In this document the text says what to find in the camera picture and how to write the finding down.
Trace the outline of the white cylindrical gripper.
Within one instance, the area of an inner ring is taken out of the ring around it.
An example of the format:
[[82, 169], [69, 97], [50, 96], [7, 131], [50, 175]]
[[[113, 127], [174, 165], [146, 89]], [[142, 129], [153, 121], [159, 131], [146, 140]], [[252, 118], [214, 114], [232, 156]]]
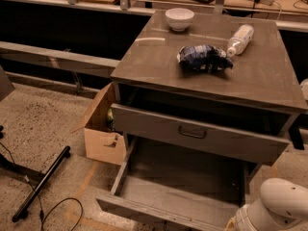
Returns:
[[224, 231], [264, 231], [266, 207], [261, 203], [245, 204], [228, 220]]

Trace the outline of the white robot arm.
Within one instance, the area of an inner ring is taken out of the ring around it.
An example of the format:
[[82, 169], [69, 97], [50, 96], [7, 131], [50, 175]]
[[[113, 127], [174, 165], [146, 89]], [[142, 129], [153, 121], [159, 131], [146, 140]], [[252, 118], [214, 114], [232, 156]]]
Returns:
[[224, 231], [280, 231], [308, 220], [308, 189], [281, 178], [270, 178], [259, 197], [229, 219]]

